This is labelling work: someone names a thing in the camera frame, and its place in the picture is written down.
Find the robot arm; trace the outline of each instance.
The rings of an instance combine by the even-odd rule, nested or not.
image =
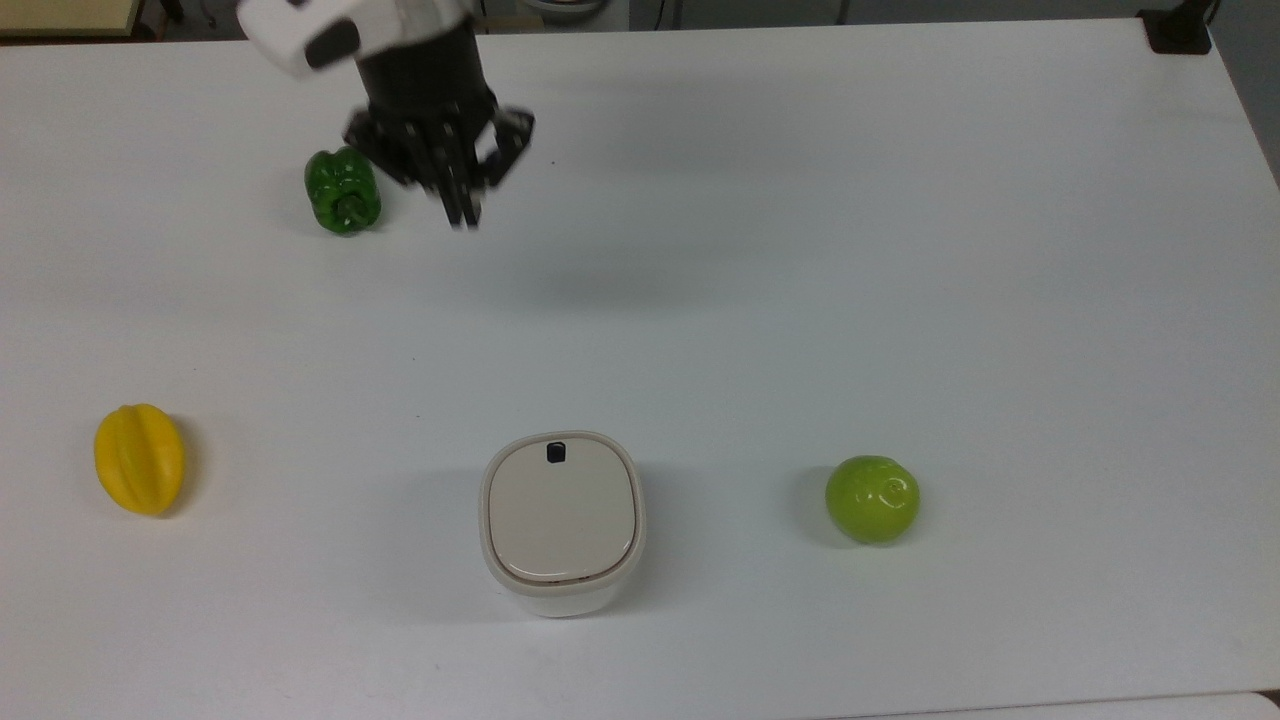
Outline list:
[[[480,200],[516,163],[534,117],[498,106],[485,83],[468,0],[243,0],[244,35],[273,63],[307,77],[352,58],[369,106],[343,136],[401,184],[439,195],[453,227],[480,222]],[[476,140],[493,126],[497,149]]]

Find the floor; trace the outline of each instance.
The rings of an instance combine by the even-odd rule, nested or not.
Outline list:
[[[518,0],[486,0],[490,14],[515,14]],[[653,29],[666,5],[669,27],[677,0],[631,0],[631,29]],[[164,23],[166,41],[242,38],[237,0],[182,0],[186,19]],[[1056,18],[1132,18],[1142,8],[1171,8],[1176,0],[849,0],[849,24],[1014,20]],[[145,22],[159,19],[148,0]],[[776,27],[831,24],[840,0],[685,0],[681,27]],[[1213,37],[1271,172],[1280,184],[1280,1],[1224,0]]]

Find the pepper stem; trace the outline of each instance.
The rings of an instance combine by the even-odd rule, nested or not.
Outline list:
[[[343,195],[333,204],[333,214],[353,229],[369,227],[369,206],[355,192]]]

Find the black stand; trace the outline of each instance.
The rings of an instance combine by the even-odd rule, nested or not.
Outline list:
[[[1213,42],[1208,38],[1204,13],[1213,0],[1185,0],[1172,10],[1139,10],[1147,27],[1147,42],[1161,55],[1208,55]]]

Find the plastic container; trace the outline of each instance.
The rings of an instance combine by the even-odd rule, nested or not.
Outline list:
[[[485,471],[480,542],[489,571],[527,610],[604,607],[644,550],[644,495],[622,446],[589,432],[516,441]]]

